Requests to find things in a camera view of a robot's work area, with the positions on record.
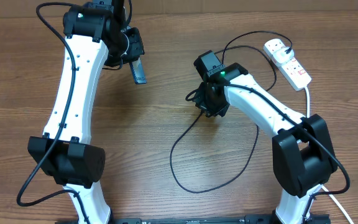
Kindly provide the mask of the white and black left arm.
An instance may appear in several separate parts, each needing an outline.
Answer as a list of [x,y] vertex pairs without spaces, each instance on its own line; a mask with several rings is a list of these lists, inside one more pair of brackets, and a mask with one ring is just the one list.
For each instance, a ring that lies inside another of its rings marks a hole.
[[62,77],[52,114],[40,137],[27,149],[36,170],[53,177],[68,194],[78,223],[112,223],[101,188],[106,154],[91,145],[91,115],[100,74],[130,66],[134,82],[146,83],[141,56],[144,45],[131,27],[130,1],[70,4],[58,38],[65,46]]

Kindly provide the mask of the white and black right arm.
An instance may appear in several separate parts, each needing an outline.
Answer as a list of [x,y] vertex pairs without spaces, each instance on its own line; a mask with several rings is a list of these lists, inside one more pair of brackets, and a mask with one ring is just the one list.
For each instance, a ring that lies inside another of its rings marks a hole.
[[194,66],[203,81],[192,101],[207,117],[224,116],[234,106],[272,139],[273,172],[283,191],[270,222],[328,223],[328,217],[310,212],[339,167],[325,120],[286,107],[244,67],[225,66],[212,51],[201,54]]

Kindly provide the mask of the Samsung Galaxy smartphone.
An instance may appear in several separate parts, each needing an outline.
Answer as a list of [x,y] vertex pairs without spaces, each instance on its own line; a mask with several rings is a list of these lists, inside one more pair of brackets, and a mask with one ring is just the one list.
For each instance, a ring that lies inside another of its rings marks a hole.
[[141,58],[139,57],[137,60],[130,62],[130,69],[132,72],[132,76],[134,79],[134,83],[136,85],[142,85],[142,84],[146,84],[147,80],[145,77],[145,73],[144,73],[144,69],[142,66],[142,62],[141,62]]

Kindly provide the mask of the white USB charger plug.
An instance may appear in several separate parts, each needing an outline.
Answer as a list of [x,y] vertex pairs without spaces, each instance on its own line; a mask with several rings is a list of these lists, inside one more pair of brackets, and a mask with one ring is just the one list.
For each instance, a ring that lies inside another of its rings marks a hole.
[[275,60],[275,63],[281,66],[291,60],[295,56],[295,53],[291,48],[285,47],[277,50],[275,53],[273,53],[272,56]]

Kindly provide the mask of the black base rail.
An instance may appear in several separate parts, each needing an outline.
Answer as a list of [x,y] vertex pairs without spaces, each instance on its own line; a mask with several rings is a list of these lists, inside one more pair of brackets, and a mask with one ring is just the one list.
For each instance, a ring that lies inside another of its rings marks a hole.
[[271,215],[246,215],[244,217],[219,218],[166,218],[148,219],[120,218],[109,222],[112,224],[269,224],[273,223]]

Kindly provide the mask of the white power strip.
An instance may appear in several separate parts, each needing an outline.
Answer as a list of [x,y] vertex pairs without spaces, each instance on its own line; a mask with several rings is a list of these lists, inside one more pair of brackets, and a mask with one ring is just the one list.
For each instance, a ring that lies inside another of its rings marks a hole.
[[300,91],[308,86],[311,77],[302,65],[297,61],[295,56],[287,63],[279,66],[273,59],[273,53],[277,50],[287,47],[280,39],[272,39],[264,44],[264,51],[276,67],[281,71],[283,76],[287,79],[290,85],[296,90]]

